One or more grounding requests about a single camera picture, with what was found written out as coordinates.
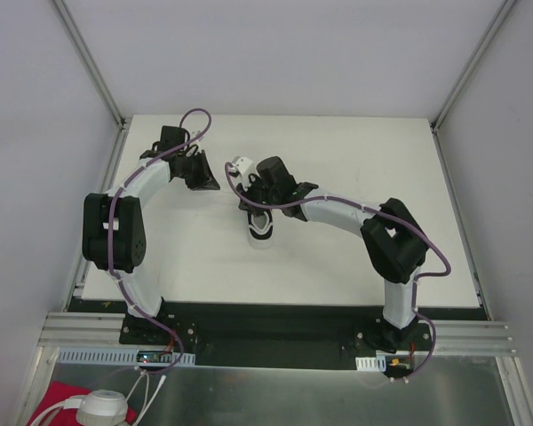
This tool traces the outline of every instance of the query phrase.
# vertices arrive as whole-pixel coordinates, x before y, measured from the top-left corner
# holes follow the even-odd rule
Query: white wall
[[[441,129],[482,287],[533,392],[533,0],[519,2]]]
[[[68,0],[127,116],[433,119],[502,0]]]
[[[115,125],[46,1],[0,1],[0,424],[80,245]]]

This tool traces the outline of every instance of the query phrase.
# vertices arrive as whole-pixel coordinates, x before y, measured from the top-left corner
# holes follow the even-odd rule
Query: gray panel
[[[53,379],[85,386],[111,367],[57,365]],[[126,395],[138,374],[94,384]],[[434,358],[409,384],[380,373],[178,368],[143,424],[150,425],[463,425],[513,424],[494,359]],[[152,381],[151,390],[156,380]],[[142,406],[144,385],[131,398]]]
[[[435,118],[502,0],[70,0],[125,115]]]
[[[481,286],[533,395],[533,0],[517,4],[440,138]]]
[[[65,299],[115,130],[48,2],[0,1],[0,424]]]

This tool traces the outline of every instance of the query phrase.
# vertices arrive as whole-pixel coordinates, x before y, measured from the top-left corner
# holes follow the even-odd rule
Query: red cloth
[[[44,410],[57,404],[58,402],[64,401],[67,398],[73,397],[75,395],[87,395],[91,393],[90,390],[85,388],[79,388],[78,386],[70,386],[68,384],[63,384],[59,382],[52,382],[50,387],[47,388],[45,396],[42,399],[42,402],[39,403],[35,412],[31,416],[28,422],[28,426],[34,421],[34,419],[40,415]],[[68,408],[67,410],[61,410],[53,418],[50,426],[79,426],[76,420],[77,410]],[[136,413],[130,408],[126,414],[126,421],[132,423],[136,418]]]

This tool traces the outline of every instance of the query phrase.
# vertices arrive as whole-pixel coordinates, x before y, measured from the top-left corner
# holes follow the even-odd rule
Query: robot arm
[[[147,150],[140,156],[135,171],[120,185],[105,193],[90,193],[84,201],[84,258],[95,263],[99,269],[106,271],[111,279],[114,279],[108,272],[108,213],[117,191],[125,188],[116,202],[113,223],[115,270],[121,277],[126,294],[136,306],[151,317],[157,316],[160,311],[162,297],[142,263],[147,246],[142,209],[174,178],[183,178],[192,191],[219,189],[205,152],[196,144],[164,156],[148,166],[152,158],[181,145],[188,136],[185,129],[163,126],[160,141],[154,143],[153,149]],[[128,308],[130,315],[141,317],[130,304]]]
[[[333,201],[341,197],[315,184],[297,183],[278,157],[260,162],[256,169],[251,160],[235,158],[229,175],[237,183],[237,191],[258,204],[283,205],[318,198],[282,209],[282,213],[305,222],[336,226],[363,238],[371,263],[385,282],[381,328],[375,335],[366,336],[366,341],[377,349],[395,351],[418,323],[413,309],[413,279],[425,262],[426,244],[405,226],[354,206],[364,205],[360,202],[347,205]],[[264,211],[244,201],[239,208],[253,215]],[[399,200],[391,198],[370,210],[398,217],[420,230]]]

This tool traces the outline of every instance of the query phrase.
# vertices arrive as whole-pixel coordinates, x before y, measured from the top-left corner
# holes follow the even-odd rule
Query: purple cable
[[[117,271],[115,271],[113,229],[114,229],[114,224],[115,224],[116,201],[123,194],[124,189],[128,185],[130,185],[134,181],[134,179],[136,179],[144,170],[146,170],[146,168],[150,167],[152,164],[154,164],[158,160],[162,159],[164,156],[169,155],[169,154],[173,154],[176,151],[179,151],[180,149],[185,148],[189,144],[191,144],[191,143],[195,142],[196,140],[200,139],[205,133],[207,133],[207,130],[209,130],[209,128],[211,126],[211,114],[209,112],[207,112],[203,108],[194,108],[194,109],[190,109],[189,111],[187,111],[184,114],[184,116],[181,118],[181,120],[179,121],[179,127],[181,127],[182,124],[184,123],[184,121],[192,113],[195,113],[195,112],[201,112],[201,113],[204,113],[204,114],[207,115],[208,122],[207,122],[207,125],[205,126],[205,128],[201,132],[199,132],[197,135],[195,135],[193,138],[189,139],[188,141],[184,142],[183,144],[175,146],[172,149],[169,149],[168,151],[164,151],[163,153],[158,154],[152,160],[147,162],[145,167],[140,167],[140,168],[134,170],[134,172],[132,172],[132,174],[124,181],[123,187],[120,187],[120,188],[118,188],[116,190],[116,193],[115,193],[115,195],[113,195],[113,200],[110,203],[110,208],[109,208],[109,211],[108,211],[108,231],[107,231],[108,272],[113,277],[115,277],[115,279],[117,280],[118,288],[120,289],[121,293],[123,293],[124,300],[126,300],[126,302],[129,305],[132,305],[134,307],[134,309],[136,310],[136,312],[138,312],[146,320],[150,321],[155,326],[158,326],[159,328],[161,328],[162,330],[164,330],[168,334],[170,334],[170,336],[173,337],[173,339],[176,342],[178,342],[178,345],[179,345],[179,357],[176,360],[172,361],[169,366],[166,366],[165,368],[162,368],[161,370],[158,370],[158,371],[155,371],[155,372],[149,372],[150,375],[159,375],[161,373],[164,373],[164,372],[168,371],[169,369],[174,367],[176,364],[178,364],[181,361],[181,359],[183,358],[183,356],[184,356],[184,344],[181,341],[181,339],[179,338],[178,334],[174,330],[172,330],[169,327],[166,327],[161,322],[155,320],[154,318],[152,318],[150,315],[148,315],[147,313],[142,311],[138,306],[135,305],[135,303],[131,299],[130,295],[126,292],[126,288],[124,288],[124,283],[123,283],[122,277],[120,276],[120,274]]]
[[[373,209],[371,207],[364,207],[360,203],[348,200],[347,198],[336,197],[334,195],[326,195],[326,196],[316,195],[315,197],[305,198],[304,200],[293,201],[293,202],[289,202],[289,203],[286,203],[286,204],[280,204],[280,205],[260,204],[260,203],[255,202],[255,201],[251,201],[251,200],[249,200],[248,198],[246,198],[244,195],[242,195],[241,193],[239,193],[237,191],[237,188],[235,187],[235,184],[231,180],[231,175],[229,175],[229,167],[233,167],[233,164],[230,163],[230,162],[226,162],[225,163],[225,176],[227,177],[227,182],[229,183],[229,186],[231,187],[231,190],[235,193],[235,195],[237,197],[239,197],[239,199],[241,201],[243,201],[245,204],[249,204],[250,206],[257,207],[259,209],[289,209],[291,207],[296,207],[296,206],[299,206],[300,204],[304,204],[304,203],[310,202],[310,201],[336,201],[336,202],[341,202],[342,204],[346,204],[348,206],[354,207],[354,208],[359,209],[361,211],[367,211],[367,212],[372,213],[372,214],[374,214],[376,216],[382,217],[384,219],[391,220],[392,222],[395,222],[396,224],[404,226],[405,228],[407,228],[412,233],[415,233],[417,235],[417,237],[420,238],[426,244],[426,246],[428,248],[430,248],[435,253],[435,255],[437,255],[441,259],[442,263],[444,264],[444,267],[446,268],[445,271],[418,273],[413,278],[413,284],[412,284],[413,285],[413,293],[412,293],[411,307],[412,307],[413,311],[415,312],[415,315],[420,320],[423,320],[426,323],[428,323],[428,325],[431,328],[431,333],[433,334],[432,335],[432,339],[431,339],[430,351],[426,355],[425,360],[417,368],[415,368],[415,370],[411,374],[406,375],[405,377],[403,377],[401,379],[396,379],[396,380],[397,381],[405,380],[408,377],[413,376],[418,371],[420,371],[422,369],[422,367],[424,367],[428,363],[430,358],[433,356],[434,348],[436,346],[436,327],[434,326],[434,323],[430,319],[428,319],[425,315],[423,315],[422,313],[419,313],[417,311],[417,281],[420,280],[421,278],[424,278],[424,277],[446,277],[447,275],[450,275],[450,273],[452,272],[452,266],[450,266],[450,262],[448,261],[446,256],[442,254],[440,249],[438,247],[436,247],[436,245],[432,241],[430,241],[428,239],[428,237],[422,231],[420,231],[416,226],[414,226],[413,224],[410,224],[406,220],[400,219],[400,218],[395,217],[395,216],[388,215],[388,214],[386,214],[386,213],[384,213],[382,211],[375,210],[375,209]]]

